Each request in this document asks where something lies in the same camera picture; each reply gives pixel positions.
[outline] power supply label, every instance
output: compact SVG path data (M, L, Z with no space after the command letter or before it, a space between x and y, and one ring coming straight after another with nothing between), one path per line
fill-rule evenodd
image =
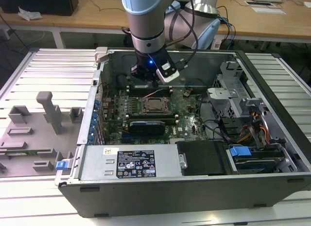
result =
M156 177L154 151L119 151L117 178Z

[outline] slotted aluminum table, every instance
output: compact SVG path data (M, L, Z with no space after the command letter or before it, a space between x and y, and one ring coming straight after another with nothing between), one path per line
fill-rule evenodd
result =
M281 58L270 54L247 55L311 139L310 88ZM95 70L94 50L40 49L29 53L0 91L0 132L10 122L7 115L13 105L26 105L30 112L43 111L35 100L40 90L52 91L53 103L62 111L84 108ZM54 176L18 177L0 179L0 209L3 226L201 226L244 222L257 226L309 226L311 191L294 193L272 208L85 219L54 185Z

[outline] table leg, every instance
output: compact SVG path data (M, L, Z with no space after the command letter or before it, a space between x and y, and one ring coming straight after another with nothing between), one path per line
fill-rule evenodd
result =
M220 45L222 43L223 38L219 37L219 36L215 36L214 40L212 42L212 46L210 47L211 50L219 50L220 49Z
M263 44L261 45L260 51L265 51L270 44L270 41L264 41Z
M60 35L60 32L52 32L52 33L53 33L53 37L54 37L56 47L58 49L65 49L66 45L62 39L62 36Z
M0 29L0 36L2 36L4 40L10 39L8 32L4 28Z

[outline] floor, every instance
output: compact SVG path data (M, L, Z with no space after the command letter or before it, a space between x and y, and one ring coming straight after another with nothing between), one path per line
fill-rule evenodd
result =
M10 32L10 40L4 42L0 38L0 88L5 84L15 68L19 65L27 53L17 36ZM29 48L56 48L52 33L38 31L16 31L21 40ZM62 33L63 39L69 49L93 49L94 35L88 33ZM97 34L99 46L124 47L124 35ZM235 41L232 50L244 52L262 52L262 43L257 41ZM224 42L222 49L227 49L229 41ZM279 46L271 42L264 51L267 53L279 53L281 57L297 72L302 79L311 85L311 45L281 43Z

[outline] motherboard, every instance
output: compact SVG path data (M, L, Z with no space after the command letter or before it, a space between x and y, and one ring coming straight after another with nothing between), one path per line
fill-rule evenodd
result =
M200 96L185 95L185 89L178 87L112 91L103 97L104 143L169 144L207 140L198 118Z

